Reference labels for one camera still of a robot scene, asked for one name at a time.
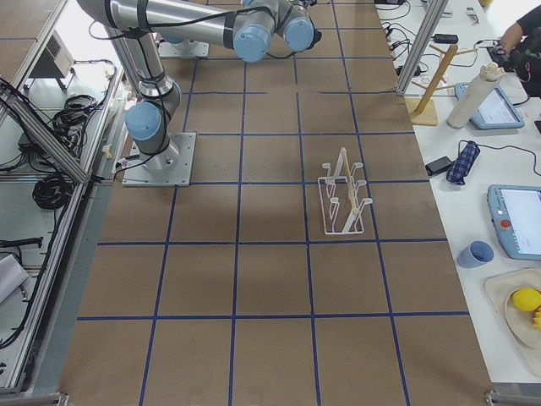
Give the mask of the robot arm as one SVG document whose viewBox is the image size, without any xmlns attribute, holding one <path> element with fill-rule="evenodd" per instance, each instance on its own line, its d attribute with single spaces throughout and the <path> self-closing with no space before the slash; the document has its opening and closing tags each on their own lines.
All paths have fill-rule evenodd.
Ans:
<svg viewBox="0 0 541 406">
<path fill-rule="evenodd" d="M 273 36 L 293 53 L 317 43 L 321 34 L 309 17 L 308 1 L 244 1 L 225 10 L 189 1 L 81 1 L 80 7 L 112 30 L 111 41 L 124 44 L 123 65 L 138 76 L 142 97 L 126 115 L 128 132 L 144 159 L 164 153 L 167 125 L 178 108 L 181 91 L 161 64 L 154 34 L 166 41 L 199 41 L 225 47 L 246 63 L 261 61 Z"/>
</svg>

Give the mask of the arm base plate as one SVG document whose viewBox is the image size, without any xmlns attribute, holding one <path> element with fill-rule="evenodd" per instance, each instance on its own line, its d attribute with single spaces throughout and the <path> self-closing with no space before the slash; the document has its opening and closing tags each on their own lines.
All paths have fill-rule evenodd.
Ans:
<svg viewBox="0 0 541 406">
<path fill-rule="evenodd" d="M 162 59 L 206 59 L 209 48 L 208 43 L 193 40 L 183 40 L 179 43 L 162 41 L 158 44 L 158 52 Z"/>
<path fill-rule="evenodd" d="M 148 158 L 135 159 L 123 172 L 122 184 L 125 187 L 168 187 L 189 186 L 197 134 L 168 133 L 170 144 L 161 154 Z"/>
</svg>

